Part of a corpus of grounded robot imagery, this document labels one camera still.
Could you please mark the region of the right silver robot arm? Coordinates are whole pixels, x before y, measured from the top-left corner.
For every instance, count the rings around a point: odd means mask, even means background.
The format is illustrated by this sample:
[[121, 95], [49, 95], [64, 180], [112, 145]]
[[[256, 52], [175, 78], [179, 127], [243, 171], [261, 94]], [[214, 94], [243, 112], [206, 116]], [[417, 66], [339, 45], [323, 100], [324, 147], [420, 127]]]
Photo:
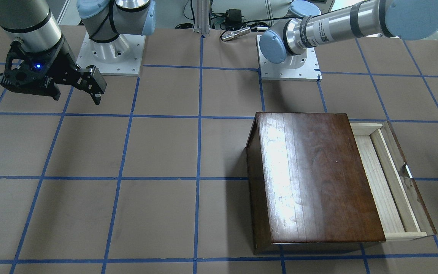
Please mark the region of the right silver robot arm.
[[[79, 0], [78, 14], [99, 61], [123, 59], [125, 35], [150, 36], [154, 0]], [[88, 93], [99, 105], [107, 83], [99, 68], [80, 67], [45, 0], [0, 0], [0, 26], [12, 38], [0, 85], [11, 92], [59, 100], [59, 84]]]

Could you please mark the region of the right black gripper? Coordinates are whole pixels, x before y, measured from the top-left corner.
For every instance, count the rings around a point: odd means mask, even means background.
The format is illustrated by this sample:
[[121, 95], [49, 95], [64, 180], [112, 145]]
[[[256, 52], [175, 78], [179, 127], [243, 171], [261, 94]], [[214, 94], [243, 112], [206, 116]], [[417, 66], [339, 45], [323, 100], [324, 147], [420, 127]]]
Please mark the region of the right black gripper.
[[101, 103], [107, 87], [97, 66], [77, 66], [64, 36], [51, 48], [38, 53], [26, 52], [22, 47], [22, 39], [14, 39], [6, 57], [5, 76], [24, 82], [48, 76], [56, 85], [70, 85], [86, 92], [96, 105]]

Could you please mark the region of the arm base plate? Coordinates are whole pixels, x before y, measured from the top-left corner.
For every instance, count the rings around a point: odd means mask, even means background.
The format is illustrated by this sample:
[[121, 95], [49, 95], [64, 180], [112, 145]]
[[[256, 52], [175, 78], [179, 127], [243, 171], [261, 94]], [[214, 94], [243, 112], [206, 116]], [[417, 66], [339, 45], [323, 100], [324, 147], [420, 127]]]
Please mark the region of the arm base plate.
[[146, 36], [120, 34], [110, 43], [97, 43], [85, 34], [77, 57], [81, 68], [96, 66], [103, 76], [139, 76]]
[[288, 56], [281, 64], [273, 64], [263, 56], [259, 48], [258, 59], [262, 80], [321, 81], [323, 79], [315, 49], [307, 49], [299, 56]]

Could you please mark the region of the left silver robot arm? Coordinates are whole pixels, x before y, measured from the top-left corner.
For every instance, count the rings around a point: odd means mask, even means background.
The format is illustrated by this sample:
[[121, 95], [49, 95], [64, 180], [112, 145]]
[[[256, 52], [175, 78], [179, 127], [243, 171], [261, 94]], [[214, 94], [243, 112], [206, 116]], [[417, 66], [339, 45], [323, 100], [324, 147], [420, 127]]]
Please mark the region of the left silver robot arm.
[[295, 0], [287, 14], [259, 38], [267, 61], [281, 64], [309, 48], [376, 33], [422, 40], [438, 31], [438, 0], [364, 0], [321, 14], [306, 0]]

